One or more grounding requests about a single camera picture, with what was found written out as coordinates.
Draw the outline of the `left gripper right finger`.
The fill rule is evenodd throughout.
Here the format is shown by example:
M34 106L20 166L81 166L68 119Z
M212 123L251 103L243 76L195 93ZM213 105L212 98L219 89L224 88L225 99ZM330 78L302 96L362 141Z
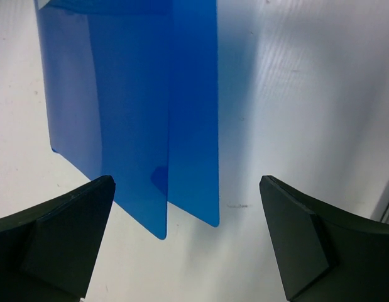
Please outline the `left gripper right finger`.
M287 301L389 301L389 224L273 176L260 195Z

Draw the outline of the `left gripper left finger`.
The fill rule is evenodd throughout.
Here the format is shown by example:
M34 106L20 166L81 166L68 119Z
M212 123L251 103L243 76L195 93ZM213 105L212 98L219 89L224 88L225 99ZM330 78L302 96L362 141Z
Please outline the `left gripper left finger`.
M101 176L0 218L0 301L85 298L115 190Z

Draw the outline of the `blue clip file folder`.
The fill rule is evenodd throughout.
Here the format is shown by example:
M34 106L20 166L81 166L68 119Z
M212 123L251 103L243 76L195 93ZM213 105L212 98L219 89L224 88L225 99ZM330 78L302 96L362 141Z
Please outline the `blue clip file folder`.
M36 1L50 145L154 236L167 206L216 227L215 1Z

